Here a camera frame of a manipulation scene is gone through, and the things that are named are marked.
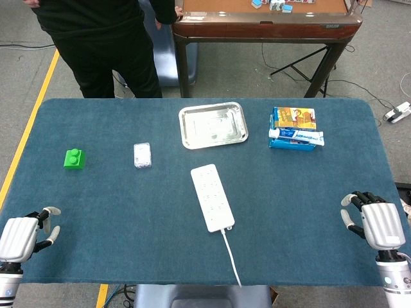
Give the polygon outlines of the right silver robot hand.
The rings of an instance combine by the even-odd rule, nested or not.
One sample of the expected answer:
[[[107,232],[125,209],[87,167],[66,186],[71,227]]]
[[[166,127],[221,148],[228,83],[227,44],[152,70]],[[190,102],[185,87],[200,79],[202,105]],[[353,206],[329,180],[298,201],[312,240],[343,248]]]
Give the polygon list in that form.
[[[353,204],[361,215],[362,226],[356,225],[345,207]],[[406,243],[397,207],[371,192],[355,191],[346,195],[340,210],[345,227],[365,239],[377,251],[397,250]]]

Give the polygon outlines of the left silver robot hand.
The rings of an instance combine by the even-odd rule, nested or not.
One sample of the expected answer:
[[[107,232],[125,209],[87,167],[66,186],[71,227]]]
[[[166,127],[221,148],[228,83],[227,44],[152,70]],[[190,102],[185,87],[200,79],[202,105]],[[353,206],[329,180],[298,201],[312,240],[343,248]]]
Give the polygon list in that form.
[[[57,207],[45,207],[24,217],[10,218],[1,234],[1,262],[24,263],[57,240],[60,226],[51,230],[51,216],[61,215]]]

